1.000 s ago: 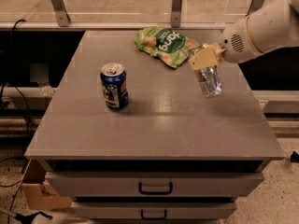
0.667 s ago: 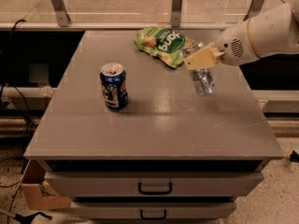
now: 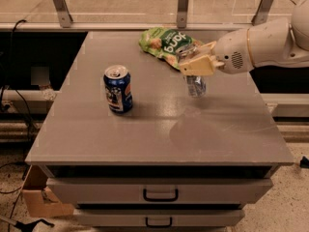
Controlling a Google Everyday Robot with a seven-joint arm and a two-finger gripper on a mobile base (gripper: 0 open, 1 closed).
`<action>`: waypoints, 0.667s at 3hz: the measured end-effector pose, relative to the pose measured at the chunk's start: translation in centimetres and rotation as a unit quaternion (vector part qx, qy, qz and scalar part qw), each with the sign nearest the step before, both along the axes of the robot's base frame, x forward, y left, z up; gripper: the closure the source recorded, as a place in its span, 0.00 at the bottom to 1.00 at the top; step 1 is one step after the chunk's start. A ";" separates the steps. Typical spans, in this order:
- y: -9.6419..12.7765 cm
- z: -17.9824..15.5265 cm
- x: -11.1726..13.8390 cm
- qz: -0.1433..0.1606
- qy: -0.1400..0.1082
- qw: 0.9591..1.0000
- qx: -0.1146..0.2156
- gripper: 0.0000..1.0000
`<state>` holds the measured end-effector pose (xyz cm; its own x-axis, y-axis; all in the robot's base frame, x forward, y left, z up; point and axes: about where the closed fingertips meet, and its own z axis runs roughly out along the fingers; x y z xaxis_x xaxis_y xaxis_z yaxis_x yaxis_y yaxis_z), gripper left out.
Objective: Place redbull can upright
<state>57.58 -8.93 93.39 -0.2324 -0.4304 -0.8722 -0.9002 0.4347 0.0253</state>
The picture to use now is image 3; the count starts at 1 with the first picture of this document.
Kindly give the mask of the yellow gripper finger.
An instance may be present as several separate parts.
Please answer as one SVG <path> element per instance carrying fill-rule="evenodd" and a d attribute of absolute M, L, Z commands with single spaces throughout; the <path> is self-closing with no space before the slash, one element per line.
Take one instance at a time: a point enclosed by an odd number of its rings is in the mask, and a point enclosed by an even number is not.
<path fill-rule="evenodd" d="M 208 54 L 184 59 L 179 63 L 181 73 L 186 76 L 213 75 L 216 69 L 224 66 L 225 64 L 223 62 L 218 61 L 215 56 L 209 56 Z"/>
<path fill-rule="evenodd" d="M 184 59 L 189 60 L 204 55 L 212 56 L 215 45 L 216 42 L 210 42 L 202 45 L 192 43 L 185 49 Z"/>

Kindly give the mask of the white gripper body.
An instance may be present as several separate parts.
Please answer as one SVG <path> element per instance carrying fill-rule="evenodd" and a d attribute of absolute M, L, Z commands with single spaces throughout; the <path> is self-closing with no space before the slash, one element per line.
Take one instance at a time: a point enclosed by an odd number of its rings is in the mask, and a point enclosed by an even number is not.
<path fill-rule="evenodd" d="M 218 68 L 228 74 L 248 73 L 254 69 L 248 50 L 248 30 L 240 29 L 220 38 L 214 47 Z"/>

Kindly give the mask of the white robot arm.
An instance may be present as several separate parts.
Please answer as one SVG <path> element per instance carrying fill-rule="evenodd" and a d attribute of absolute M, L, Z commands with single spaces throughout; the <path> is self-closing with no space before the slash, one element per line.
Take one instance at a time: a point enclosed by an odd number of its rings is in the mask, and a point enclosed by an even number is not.
<path fill-rule="evenodd" d="M 309 66 L 309 0 L 299 0 L 292 17 L 230 32 L 216 42 L 195 46 L 180 61 L 186 76 L 248 73 L 256 68 Z"/>

